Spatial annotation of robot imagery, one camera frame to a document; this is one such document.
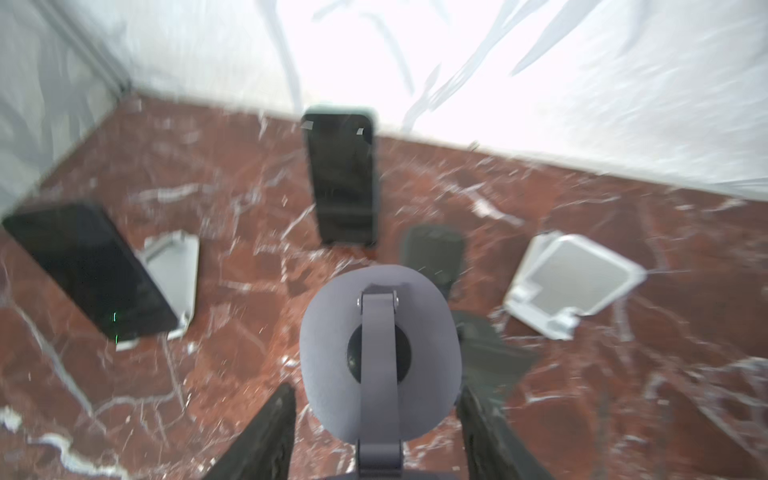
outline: white phone stand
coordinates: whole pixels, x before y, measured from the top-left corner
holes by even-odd
[[[573,339],[594,315],[645,280],[645,269],[582,235],[534,237],[504,298],[514,318],[548,338]]]
[[[169,340],[183,336],[194,316],[199,253],[200,238],[182,230],[147,238],[144,249],[136,252],[178,319],[177,328],[167,333]],[[118,342],[116,350],[132,349],[138,342],[138,338]]]

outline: black device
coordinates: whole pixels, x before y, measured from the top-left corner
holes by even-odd
[[[33,207],[2,224],[107,338],[177,328],[174,311],[101,206]]]
[[[434,283],[447,300],[462,274],[465,241],[444,225],[415,225],[400,247],[400,265],[412,268]]]
[[[323,243],[376,243],[378,176],[373,122],[362,112],[308,110],[302,118]]]

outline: red marble floor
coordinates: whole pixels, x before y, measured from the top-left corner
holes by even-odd
[[[467,238],[452,308],[541,357],[506,413],[555,478],[768,478],[768,204],[389,138],[378,159],[378,249],[323,249],[296,124],[125,100],[30,201],[98,199],[136,247],[199,234],[197,315],[183,339],[116,353],[0,233],[0,477],[199,478],[280,382],[298,395],[291,478],[349,471],[353,449],[306,404],[303,311],[333,276],[396,263],[406,229],[432,222]],[[499,308],[550,229],[650,271],[572,342]],[[455,417],[406,451],[467,477]]]

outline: white fabric backdrop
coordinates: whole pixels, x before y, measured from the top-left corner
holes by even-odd
[[[161,94],[768,198],[764,0],[69,0]]]

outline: smartphone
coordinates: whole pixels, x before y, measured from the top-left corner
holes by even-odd
[[[110,340],[177,328],[174,311],[101,206],[34,207],[2,224]]]
[[[322,242],[374,245],[379,178],[372,115],[312,108],[302,117],[302,129]]]

